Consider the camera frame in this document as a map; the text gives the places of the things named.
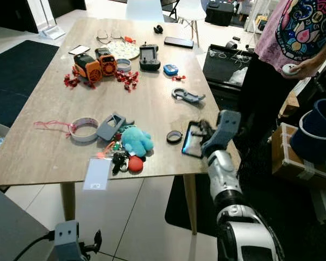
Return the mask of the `person hand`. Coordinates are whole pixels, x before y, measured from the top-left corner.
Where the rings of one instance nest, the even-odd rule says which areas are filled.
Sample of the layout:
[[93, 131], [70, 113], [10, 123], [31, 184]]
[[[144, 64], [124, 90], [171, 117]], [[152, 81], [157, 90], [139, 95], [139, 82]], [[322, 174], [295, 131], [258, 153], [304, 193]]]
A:
[[298, 79], [304, 79], [306, 77], [312, 77], [316, 74], [317, 70], [322, 65], [323, 60], [320, 57], [313, 57], [299, 63], [294, 67], [295, 75]]

